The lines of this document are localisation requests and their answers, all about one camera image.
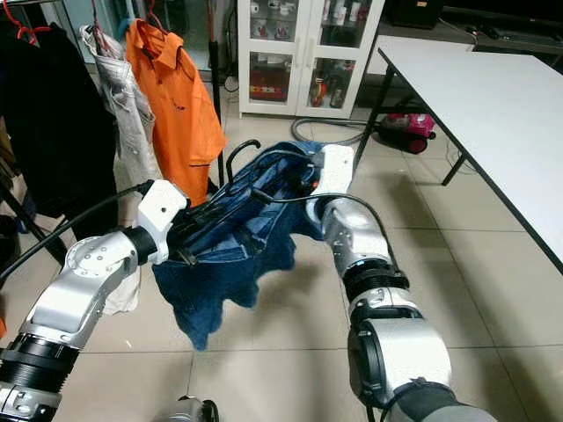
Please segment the red plastic hanger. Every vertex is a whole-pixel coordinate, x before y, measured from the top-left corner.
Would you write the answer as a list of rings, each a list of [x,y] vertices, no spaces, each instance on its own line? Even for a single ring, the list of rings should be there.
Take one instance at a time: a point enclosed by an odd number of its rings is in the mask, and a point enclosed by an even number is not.
[[[40,33],[51,32],[52,26],[46,23],[41,13],[36,15],[36,13],[26,12],[27,18],[25,20],[19,20],[13,15],[9,0],[0,0],[0,4],[1,11],[4,12],[5,17],[7,17],[16,28],[16,39],[27,41],[27,43],[31,45],[39,45],[37,36],[39,36]]]
[[[160,29],[161,32],[168,33],[168,28],[165,27],[164,21],[161,20],[157,13],[157,5],[161,3],[162,0],[144,0],[146,9],[145,20],[152,24],[153,27]]]

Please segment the silver and black clothes rack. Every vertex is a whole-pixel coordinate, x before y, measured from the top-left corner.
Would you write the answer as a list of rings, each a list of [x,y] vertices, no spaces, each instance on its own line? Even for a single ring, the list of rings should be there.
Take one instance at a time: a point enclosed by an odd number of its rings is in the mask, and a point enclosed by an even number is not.
[[[13,7],[28,7],[28,12],[35,13],[35,15],[44,16],[44,13],[39,11],[35,12],[37,4],[47,4],[47,3],[63,3],[64,0],[9,0],[9,4]],[[206,13],[208,17],[206,20],[206,27],[208,28],[208,72],[201,70],[201,79],[204,77],[208,78],[208,87],[210,88],[210,100],[212,100],[212,105],[214,106],[215,115],[222,123],[223,121],[223,110],[221,109],[221,89],[225,87],[225,82],[228,80],[228,74],[225,65],[228,64],[225,57],[221,54],[221,41],[220,33],[225,33],[225,23],[216,23],[215,15],[218,8],[221,5],[226,5],[229,3],[228,0],[184,0],[185,3],[202,3],[206,5]],[[226,181],[230,179],[229,174],[226,174],[226,170],[229,169],[229,165],[223,164],[224,153],[220,152],[218,154],[216,161],[214,161],[214,169],[216,169],[216,178],[210,178],[208,180],[208,194],[217,193],[221,186],[226,184]]]

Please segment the dark blue jeans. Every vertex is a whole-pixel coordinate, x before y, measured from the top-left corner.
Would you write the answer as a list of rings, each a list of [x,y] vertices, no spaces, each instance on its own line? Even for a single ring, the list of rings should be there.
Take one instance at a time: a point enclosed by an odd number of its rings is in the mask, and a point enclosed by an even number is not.
[[[153,266],[158,290],[170,305],[174,320],[194,349],[204,350],[208,337],[218,330],[223,304],[230,299],[241,307],[254,307],[258,280],[274,270],[292,270],[296,243],[292,236],[321,241],[320,226],[311,222],[301,200],[281,200],[286,206],[279,217],[253,218],[216,226],[208,249],[190,266],[172,261]]]

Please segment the black hanging garment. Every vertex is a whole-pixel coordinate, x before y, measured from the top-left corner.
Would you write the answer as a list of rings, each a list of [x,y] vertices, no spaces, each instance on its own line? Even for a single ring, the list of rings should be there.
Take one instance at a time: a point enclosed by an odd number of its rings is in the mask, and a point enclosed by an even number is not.
[[[116,129],[69,34],[37,40],[1,43],[1,116],[37,213],[72,220],[116,192]]]

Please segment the pink vacuum cleaner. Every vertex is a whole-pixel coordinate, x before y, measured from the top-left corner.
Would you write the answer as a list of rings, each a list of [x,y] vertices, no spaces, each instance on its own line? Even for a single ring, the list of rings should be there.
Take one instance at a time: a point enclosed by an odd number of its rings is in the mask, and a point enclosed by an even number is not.
[[[435,125],[435,118],[426,113],[390,113],[375,125],[375,133],[379,143],[418,156],[437,136]]]

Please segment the white glass door cabinet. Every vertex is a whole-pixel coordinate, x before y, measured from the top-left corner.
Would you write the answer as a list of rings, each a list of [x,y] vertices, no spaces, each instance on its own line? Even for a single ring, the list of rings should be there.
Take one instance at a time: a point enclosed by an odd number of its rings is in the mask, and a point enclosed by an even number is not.
[[[385,0],[237,0],[238,111],[346,118]]]

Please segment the black clothes hanger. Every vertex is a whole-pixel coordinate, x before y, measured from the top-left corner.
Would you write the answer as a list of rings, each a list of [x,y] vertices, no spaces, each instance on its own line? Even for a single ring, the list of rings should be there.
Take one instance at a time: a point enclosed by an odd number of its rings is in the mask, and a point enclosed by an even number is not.
[[[259,217],[276,220],[279,213],[286,210],[281,200],[293,200],[294,158],[314,157],[322,146],[305,141],[282,141],[264,148],[253,138],[238,145],[228,156],[228,164],[242,156],[245,149],[254,156],[246,158],[237,171],[228,170],[228,184],[212,197],[212,201],[227,207],[221,223],[232,225]]]

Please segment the white plastic bag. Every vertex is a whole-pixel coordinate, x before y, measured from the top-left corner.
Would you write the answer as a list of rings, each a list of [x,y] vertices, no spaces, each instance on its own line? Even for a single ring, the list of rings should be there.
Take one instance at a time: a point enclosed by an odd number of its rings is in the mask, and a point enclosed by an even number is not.
[[[101,313],[104,315],[116,315],[133,312],[138,306],[140,285],[141,267],[138,266],[106,297]]]

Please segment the whitish grey jeans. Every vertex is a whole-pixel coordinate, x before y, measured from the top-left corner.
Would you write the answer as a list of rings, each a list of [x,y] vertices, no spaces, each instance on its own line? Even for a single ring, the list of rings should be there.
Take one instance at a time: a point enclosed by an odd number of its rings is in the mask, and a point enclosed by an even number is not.
[[[152,146],[154,117],[148,98],[135,80],[124,47],[95,25],[85,25],[80,35],[95,59],[102,101],[115,117],[116,135],[113,173],[123,190],[162,173]]]

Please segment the orange polo shirt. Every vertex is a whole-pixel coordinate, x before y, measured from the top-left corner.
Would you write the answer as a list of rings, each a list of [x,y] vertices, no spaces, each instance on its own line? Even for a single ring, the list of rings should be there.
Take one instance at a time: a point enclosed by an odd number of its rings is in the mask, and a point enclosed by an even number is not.
[[[162,176],[190,204],[202,204],[210,165],[228,140],[200,71],[176,33],[141,19],[126,32],[126,60],[154,115],[152,145]]]

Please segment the grey left robot leg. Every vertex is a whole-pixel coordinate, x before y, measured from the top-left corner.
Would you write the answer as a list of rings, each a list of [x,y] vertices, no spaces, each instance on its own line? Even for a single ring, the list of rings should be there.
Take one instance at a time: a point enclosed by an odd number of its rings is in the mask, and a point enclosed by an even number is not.
[[[180,397],[151,422],[220,422],[220,411],[212,399]]]

